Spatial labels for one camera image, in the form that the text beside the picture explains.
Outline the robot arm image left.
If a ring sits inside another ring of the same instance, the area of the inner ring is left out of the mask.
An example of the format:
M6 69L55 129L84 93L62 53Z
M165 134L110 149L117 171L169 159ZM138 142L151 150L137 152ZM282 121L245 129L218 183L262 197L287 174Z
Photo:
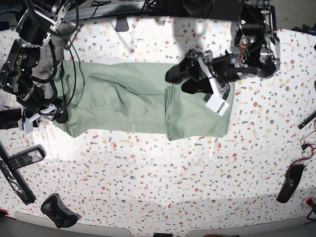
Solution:
M57 58L52 37L61 39L72 36L78 24L66 33L58 31L69 10L76 11L79 20L81 0L26 0L16 32L19 39L13 42L6 62L0 71L0 88L15 95L17 102L35 115L51 120L67 118L66 105L57 97L54 83ZM52 74L47 79L32 75L40 61L40 49L48 45L53 62Z

